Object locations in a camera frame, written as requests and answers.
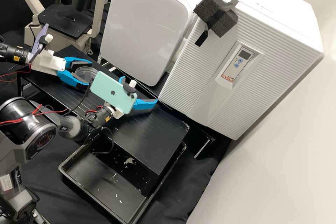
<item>black table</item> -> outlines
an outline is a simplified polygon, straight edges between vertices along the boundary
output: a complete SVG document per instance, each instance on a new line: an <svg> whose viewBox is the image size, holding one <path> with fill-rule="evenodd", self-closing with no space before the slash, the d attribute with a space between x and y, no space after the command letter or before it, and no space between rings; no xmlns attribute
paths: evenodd
<svg viewBox="0 0 336 224"><path fill-rule="evenodd" d="M55 55L59 57L85 58L92 61L91 58L73 46L69 46ZM96 62L93 67L115 80L119 78ZM30 74L18 74L19 95L21 95L21 78L69 109L75 107L84 94L61 82L55 76L32 71ZM139 91L137 91L137 94L138 98L150 98ZM83 117L87 110L95 109L97 106L103 105L103 103L102 99L93 93L89 93L82 104L74 110L74 113ZM129 115L125 115L119 120L114 120L113 127L110 129L117 146L135 157L152 173L160 176L187 134L189 126L157 104L150 112L132 111Z"/></svg>

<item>label sticker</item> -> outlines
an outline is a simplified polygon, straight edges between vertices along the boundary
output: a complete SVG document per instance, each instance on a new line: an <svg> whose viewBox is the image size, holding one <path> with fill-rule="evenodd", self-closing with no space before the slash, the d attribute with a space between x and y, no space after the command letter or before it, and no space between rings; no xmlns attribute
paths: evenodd
<svg viewBox="0 0 336 224"><path fill-rule="evenodd" d="M224 79L226 79L226 80L228 80L228 81L230 81L230 82L233 82L233 81L234 81L233 78L231 78L231 77L229 77L229 76L226 76L224 73L223 73L221 76L222 76L222 78L224 78Z"/></svg>
<svg viewBox="0 0 336 224"><path fill-rule="evenodd" d="M3 191L8 191L13 188L12 180L9 174L0 177L0 186Z"/></svg>

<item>display screen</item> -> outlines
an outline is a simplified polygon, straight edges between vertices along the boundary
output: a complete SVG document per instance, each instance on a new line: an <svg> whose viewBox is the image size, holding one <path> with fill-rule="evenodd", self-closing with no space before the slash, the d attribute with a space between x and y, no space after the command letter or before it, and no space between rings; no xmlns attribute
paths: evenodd
<svg viewBox="0 0 336 224"><path fill-rule="evenodd" d="M242 57L244 60L248 60L249 57L251 56L251 54L248 53L248 52L246 52L246 51L244 51L244 50L242 50L242 51L239 53L239 56Z"/></svg>

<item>black tray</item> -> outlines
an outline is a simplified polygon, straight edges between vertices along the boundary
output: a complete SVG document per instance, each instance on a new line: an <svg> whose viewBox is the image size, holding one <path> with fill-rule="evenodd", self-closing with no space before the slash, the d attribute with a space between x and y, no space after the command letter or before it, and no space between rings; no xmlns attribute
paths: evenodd
<svg viewBox="0 0 336 224"><path fill-rule="evenodd" d="M180 144L151 194L145 197L141 190L120 173L92 155L91 152L99 141L102 140L82 145L58 169L120 223L135 224L186 149L186 145L183 142Z"/></svg>

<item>white debris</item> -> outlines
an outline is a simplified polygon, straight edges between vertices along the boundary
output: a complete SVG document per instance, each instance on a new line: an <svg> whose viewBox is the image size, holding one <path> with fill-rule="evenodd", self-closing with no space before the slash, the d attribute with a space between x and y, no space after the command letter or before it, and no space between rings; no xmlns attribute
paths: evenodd
<svg viewBox="0 0 336 224"><path fill-rule="evenodd" d="M131 163L133 165L135 165L135 163L133 163L134 159L129 157L125 162L124 162L124 165L127 165L128 163Z"/></svg>

